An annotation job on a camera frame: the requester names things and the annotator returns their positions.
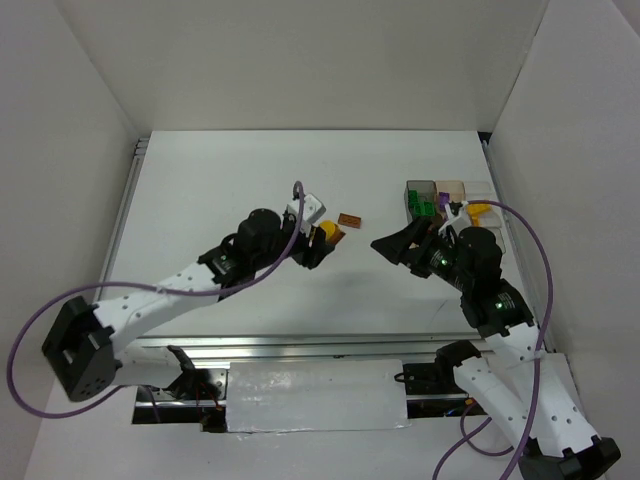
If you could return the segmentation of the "yellow round lego brick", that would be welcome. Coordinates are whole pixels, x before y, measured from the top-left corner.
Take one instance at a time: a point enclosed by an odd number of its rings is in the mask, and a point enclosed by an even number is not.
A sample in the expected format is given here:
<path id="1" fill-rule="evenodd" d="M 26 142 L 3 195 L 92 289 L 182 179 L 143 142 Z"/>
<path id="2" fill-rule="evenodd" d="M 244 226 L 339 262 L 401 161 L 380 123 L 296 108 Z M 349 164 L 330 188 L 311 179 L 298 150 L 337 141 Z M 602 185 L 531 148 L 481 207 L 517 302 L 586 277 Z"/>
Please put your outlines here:
<path id="1" fill-rule="evenodd" d="M 330 244 L 330 245 L 333 245 L 332 237 L 334 236 L 335 231 L 336 231 L 337 228 L 339 228 L 339 226 L 336 223 L 334 223 L 334 222 L 332 222 L 330 220 L 325 220 L 325 221 L 323 221 L 323 222 L 321 222 L 319 224 L 319 227 L 325 233 L 325 241 L 326 241 L 326 243 Z"/>

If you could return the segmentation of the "brown lego plate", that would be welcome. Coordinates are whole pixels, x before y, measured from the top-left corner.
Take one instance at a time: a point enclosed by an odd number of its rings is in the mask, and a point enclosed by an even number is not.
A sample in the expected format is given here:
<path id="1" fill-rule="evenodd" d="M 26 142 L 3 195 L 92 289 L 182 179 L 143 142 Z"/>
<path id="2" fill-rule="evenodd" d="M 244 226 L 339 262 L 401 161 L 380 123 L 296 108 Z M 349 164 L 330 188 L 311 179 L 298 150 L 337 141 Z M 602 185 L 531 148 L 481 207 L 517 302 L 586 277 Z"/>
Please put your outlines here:
<path id="1" fill-rule="evenodd" d="M 343 230 L 337 228 L 334 236 L 332 237 L 333 245 L 337 245 L 345 237 L 345 235 L 346 233 Z"/>

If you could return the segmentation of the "brown lego brick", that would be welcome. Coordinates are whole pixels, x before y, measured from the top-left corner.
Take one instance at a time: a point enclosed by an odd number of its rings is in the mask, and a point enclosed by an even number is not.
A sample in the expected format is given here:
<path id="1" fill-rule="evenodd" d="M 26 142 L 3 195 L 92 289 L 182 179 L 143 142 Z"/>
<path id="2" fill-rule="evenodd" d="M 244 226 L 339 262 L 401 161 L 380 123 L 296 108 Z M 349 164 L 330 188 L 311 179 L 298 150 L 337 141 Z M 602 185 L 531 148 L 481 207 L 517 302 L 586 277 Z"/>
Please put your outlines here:
<path id="1" fill-rule="evenodd" d="M 340 213 L 338 217 L 338 224 L 350 228 L 359 229 L 362 225 L 362 219 L 358 216 Z"/>

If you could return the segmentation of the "green curved lego brick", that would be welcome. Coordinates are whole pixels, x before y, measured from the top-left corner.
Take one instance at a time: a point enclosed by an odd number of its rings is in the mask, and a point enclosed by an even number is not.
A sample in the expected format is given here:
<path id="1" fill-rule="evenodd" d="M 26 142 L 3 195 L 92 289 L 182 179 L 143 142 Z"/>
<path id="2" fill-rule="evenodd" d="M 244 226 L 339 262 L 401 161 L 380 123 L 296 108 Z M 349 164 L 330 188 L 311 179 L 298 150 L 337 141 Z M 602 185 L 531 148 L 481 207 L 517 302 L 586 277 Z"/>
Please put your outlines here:
<path id="1" fill-rule="evenodd" d="M 436 215 L 436 210 L 431 202 L 422 202 L 420 205 L 420 212 L 422 216 L 433 217 Z"/>
<path id="2" fill-rule="evenodd" d="M 409 205 L 418 204 L 420 202 L 418 192 L 416 190 L 407 191 L 407 203 Z"/>

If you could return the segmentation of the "purple butterfly lego brick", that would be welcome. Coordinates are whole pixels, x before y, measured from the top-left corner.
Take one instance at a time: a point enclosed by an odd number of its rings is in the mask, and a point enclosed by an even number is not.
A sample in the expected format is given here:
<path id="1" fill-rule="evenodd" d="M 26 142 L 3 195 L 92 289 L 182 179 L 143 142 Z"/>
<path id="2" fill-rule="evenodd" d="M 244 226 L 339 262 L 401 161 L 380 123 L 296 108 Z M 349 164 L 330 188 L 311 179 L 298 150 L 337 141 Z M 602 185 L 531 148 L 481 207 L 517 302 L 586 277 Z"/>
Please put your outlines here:
<path id="1" fill-rule="evenodd" d="M 450 202 L 450 197 L 448 193 L 439 193 L 438 194 L 438 205 L 443 208 L 446 204 Z"/>

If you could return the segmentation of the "yellow rectangular lego brick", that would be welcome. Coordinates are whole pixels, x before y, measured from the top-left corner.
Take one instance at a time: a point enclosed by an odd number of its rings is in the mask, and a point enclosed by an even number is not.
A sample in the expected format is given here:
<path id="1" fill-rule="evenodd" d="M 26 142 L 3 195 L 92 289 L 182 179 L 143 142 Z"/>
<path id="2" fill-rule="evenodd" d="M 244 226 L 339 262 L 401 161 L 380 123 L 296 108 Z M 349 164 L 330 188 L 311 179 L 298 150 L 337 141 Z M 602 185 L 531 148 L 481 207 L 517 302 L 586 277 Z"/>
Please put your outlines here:
<path id="1" fill-rule="evenodd" d="M 480 203 L 473 203 L 473 202 L 469 202 L 467 204 L 467 212 L 469 210 L 484 210 L 485 214 L 487 214 L 488 212 L 492 211 L 492 207 L 490 203 L 486 203 L 486 202 L 480 202 Z"/>

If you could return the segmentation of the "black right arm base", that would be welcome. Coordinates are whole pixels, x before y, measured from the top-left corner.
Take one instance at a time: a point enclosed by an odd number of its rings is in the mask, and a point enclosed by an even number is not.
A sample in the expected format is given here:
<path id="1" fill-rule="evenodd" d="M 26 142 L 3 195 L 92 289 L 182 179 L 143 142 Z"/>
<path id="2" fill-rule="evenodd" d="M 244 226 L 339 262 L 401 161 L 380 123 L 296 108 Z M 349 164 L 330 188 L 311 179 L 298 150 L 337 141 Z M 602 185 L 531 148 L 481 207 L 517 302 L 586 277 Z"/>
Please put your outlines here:
<path id="1" fill-rule="evenodd" d="M 467 395 L 435 363 L 406 363 L 402 371 L 394 375 L 394 380 L 404 385 L 409 396 Z"/>

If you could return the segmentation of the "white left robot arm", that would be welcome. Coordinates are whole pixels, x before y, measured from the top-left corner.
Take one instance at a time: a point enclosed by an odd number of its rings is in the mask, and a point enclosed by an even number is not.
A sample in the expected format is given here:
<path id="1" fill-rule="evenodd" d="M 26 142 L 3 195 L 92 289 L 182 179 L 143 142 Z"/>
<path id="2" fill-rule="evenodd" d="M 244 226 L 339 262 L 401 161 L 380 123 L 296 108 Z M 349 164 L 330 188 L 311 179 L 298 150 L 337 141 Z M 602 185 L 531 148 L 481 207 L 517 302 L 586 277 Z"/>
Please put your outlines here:
<path id="1" fill-rule="evenodd" d="M 93 304 L 81 296 L 66 301 L 42 352 L 67 398 L 86 401 L 111 385 L 168 388 L 193 372 L 179 347 L 168 346 L 154 356 L 130 345 L 181 315 L 255 285 L 257 273 L 279 260 L 316 268 L 334 250 L 317 224 L 324 213 L 311 201 L 303 212 L 293 204 L 282 215 L 256 209 L 218 246 L 150 290 Z"/>

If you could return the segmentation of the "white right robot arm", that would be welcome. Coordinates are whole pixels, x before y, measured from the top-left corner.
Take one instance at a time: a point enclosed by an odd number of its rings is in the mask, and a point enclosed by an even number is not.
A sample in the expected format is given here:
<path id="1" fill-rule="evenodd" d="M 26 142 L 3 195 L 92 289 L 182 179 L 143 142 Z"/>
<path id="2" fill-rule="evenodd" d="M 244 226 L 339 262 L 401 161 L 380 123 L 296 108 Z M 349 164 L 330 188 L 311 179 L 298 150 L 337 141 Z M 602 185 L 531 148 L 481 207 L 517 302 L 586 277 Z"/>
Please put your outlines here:
<path id="1" fill-rule="evenodd" d="M 540 330 L 524 298 L 502 276 L 493 232 L 470 226 L 440 235 L 419 217 L 372 248 L 420 278 L 436 276 L 457 289 L 468 324 L 502 362 L 504 383 L 468 341 L 439 349 L 436 364 L 476 400 L 514 449 L 510 467 L 525 479 L 598 479 L 621 457 L 581 414 L 538 349 Z"/>

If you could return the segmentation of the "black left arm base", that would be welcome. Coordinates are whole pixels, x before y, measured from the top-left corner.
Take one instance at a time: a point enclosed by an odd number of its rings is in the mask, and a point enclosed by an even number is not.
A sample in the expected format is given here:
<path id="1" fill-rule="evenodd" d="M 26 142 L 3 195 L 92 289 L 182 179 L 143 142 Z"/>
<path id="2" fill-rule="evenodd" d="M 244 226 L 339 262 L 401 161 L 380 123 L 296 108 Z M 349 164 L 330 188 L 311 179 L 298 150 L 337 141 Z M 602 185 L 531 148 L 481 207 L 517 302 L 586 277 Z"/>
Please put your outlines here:
<path id="1" fill-rule="evenodd" d="M 145 349 L 144 352 L 154 354 L 152 362 L 143 366 L 143 385 L 152 392 L 159 392 L 172 400 L 217 402 L 226 399 L 226 370 L 199 368 L 178 346 Z"/>

